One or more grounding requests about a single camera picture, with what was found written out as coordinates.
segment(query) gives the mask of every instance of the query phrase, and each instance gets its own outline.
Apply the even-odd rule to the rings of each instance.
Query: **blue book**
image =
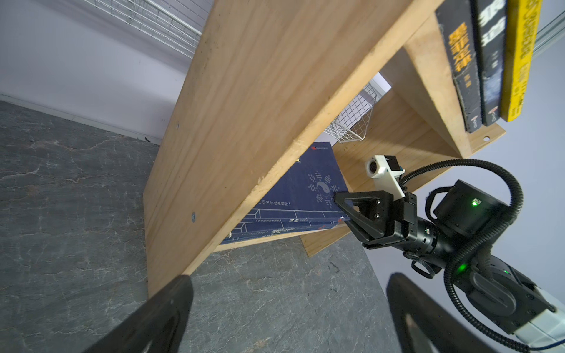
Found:
[[[229,242],[236,234],[257,238],[316,230],[323,225],[331,228],[339,220],[349,220],[333,201],[339,191],[348,190],[332,145],[315,142],[232,230]]]
[[[348,220],[333,201],[338,191],[348,190],[332,145],[314,142],[243,221]]]

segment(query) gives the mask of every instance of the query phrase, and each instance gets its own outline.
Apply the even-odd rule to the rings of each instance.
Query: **wire mesh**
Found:
[[[83,0],[176,51],[194,57],[202,33],[152,0]]]
[[[373,86],[367,84],[326,128],[326,134],[338,142],[361,141],[367,134],[373,106],[380,98]]]
[[[151,0],[200,32],[212,11],[214,0]]]

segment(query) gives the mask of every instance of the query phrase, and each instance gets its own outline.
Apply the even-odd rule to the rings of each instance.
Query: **row of books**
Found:
[[[436,11],[468,132],[521,113],[541,0],[446,0]]]
[[[222,244],[329,229],[349,218],[333,201],[347,185],[332,145],[314,142]]]

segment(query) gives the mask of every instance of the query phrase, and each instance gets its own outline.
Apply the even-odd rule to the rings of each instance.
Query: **green led light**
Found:
[[[462,264],[461,266],[459,266],[459,268],[457,269],[457,273],[462,273],[463,271],[465,271],[467,266],[468,266],[467,264]]]

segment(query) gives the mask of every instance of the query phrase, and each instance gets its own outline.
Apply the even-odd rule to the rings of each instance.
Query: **wooden bookshelf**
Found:
[[[144,192],[150,295],[217,249],[381,70],[393,89],[375,106],[367,137],[334,147],[354,191],[371,190],[371,155],[396,155],[410,171],[504,134],[497,125],[464,131],[438,50],[440,3],[215,1]],[[308,254],[346,230],[336,232],[303,234]]]

